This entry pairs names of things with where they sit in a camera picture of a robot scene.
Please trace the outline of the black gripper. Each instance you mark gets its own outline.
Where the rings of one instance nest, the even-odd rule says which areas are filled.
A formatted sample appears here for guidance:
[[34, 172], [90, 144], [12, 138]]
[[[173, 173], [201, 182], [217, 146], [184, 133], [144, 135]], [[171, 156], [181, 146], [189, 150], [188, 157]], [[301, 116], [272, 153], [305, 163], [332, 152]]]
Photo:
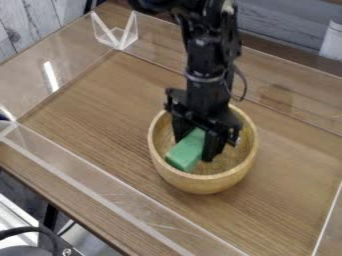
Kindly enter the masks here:
[[167, 88], [165, 97], [164, 109], [171, 114], [175, 142], [195, 128], [201, 129], [205, 133], [201, 160], [211, 162], [225, 144], [237, 144], [243, 128], [237, 116], [227, 106], [227, 92], [215, 89]]

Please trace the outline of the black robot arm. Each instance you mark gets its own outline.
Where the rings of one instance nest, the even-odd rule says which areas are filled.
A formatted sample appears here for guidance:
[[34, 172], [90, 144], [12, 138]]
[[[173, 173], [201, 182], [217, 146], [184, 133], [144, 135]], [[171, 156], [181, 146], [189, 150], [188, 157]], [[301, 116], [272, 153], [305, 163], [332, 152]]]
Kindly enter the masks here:
[[229, 110], [235, 60], [241, 54], [235, 0], [126, 0], [144, 14], [167, 13], [176, 20], [187, 53], [184, 89], [168, 88], [164, 109], [171, 114], [173, 137], [204, 131], [200, 153], [209, 162], [227, 145], [237, 143], [241, 123]]

